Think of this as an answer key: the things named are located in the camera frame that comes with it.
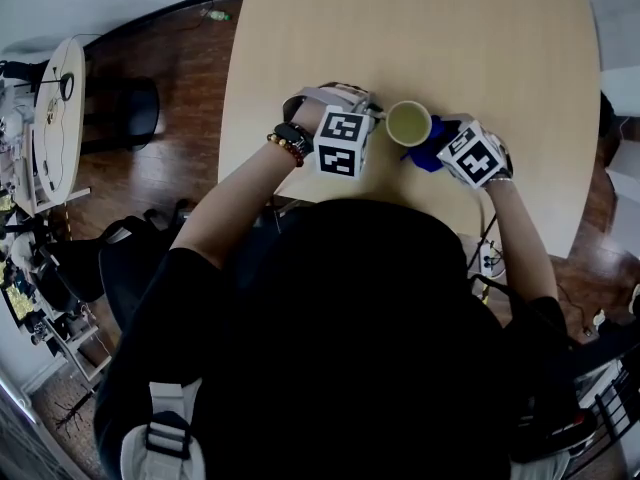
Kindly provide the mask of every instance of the green tea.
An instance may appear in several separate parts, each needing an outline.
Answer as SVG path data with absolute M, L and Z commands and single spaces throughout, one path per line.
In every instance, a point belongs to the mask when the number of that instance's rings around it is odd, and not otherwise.
M 422 141 L 428 130 L 427 118 L 420 108 L 411 104 L 394 108 L 387 116 L 387 126 L 396 140 L 407 145 Z

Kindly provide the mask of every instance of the wooden table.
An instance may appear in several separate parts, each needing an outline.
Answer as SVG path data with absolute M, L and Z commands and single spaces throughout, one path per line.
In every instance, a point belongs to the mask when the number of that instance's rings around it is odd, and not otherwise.
M 58 46 L 42 80 L 60 80 L 68 75 L 73 76 L 72 89 L 67 82 L 69 90 L 64 98 L 61 84 L 40 85 L 35 111 L 36 165 L 42 188 L 54 205 L 88 193 L 88 189 L 71 193 L 80 159 L 85 96 L 84 50 L 73 37 Z
M 566 257 L 595 158 L 600 68 L 589 0 L 244 0 L 225 98 L 219 179 L 265 142 L 283 100 L 328 81 L 374 91 L 385 108 L 415 99 L 468 112 L 508 144 L 516 181 L 549 253 Z M 359 182 L 309 160 L 278 194 L 404 204 L 454 231 L 480 232 L 479 200 L 406 160 L 378 127 Z

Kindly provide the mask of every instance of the red beaded bracelet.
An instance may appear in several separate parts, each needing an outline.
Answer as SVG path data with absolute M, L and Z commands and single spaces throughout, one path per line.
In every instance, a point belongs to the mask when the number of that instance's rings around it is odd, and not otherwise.
M 296 159 L 296 167 L 302 167 L 304 165 L 304 157 L 302 153 L 298 151 L 291 143 L 283 139 L 282 137 L 278 137 L 275 133 L 271 133 L 267 136 L 267 140 L 269 142 L 273 142 L 274 144 L 278 144 L 279 146 L 286 149 L 289 153 L 293 155 Z

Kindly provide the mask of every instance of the wooden floor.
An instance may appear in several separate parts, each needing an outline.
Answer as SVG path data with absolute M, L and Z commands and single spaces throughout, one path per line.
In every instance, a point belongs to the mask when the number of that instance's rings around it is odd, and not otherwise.
M 181 30 L 200 20 L 201 7 L 196 7 L 88 50 L 94 75 L 155 80 L 166 131 L 135 153 L 81 158 L 77 187 L 90 186 L 92 194 L 68 204 L 74 239 L 94 238 L 113 221 L 141 216 L 148 208 L 168 214 L 178 199 L 195 203 L 215 185 L 225 84 L 241 4 L 242 0 L 216 4 L 232 14 L 230 22 L 205 21 L 195 30 Z M 627 123 L 627 138 L 640 138 L 639 130 L 634 121 Z M 553 259 L 558 282 L 573 302 L 561 296 L 571 334 L 583 341 L 582 328 L 599 308 L 620 321 L 629 318 L 627 303 L 640 280 L 640 262 L 607 237 L 615 197 L 604 165 L 617 143 L 617 130 L 600 140 L 575 245 L 568 259 Z M 119 330 L 108 305 L 101 300 L 94 309 L 116 343 Z

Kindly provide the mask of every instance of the cup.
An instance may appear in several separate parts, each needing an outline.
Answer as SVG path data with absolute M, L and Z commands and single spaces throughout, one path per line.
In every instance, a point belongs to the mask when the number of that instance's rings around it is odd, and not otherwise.
M 411 148 L 429 138 L 433 123 L 431 114 L 420 103 L 401 101 L 387 112 L 386 126 L 393 141 Z

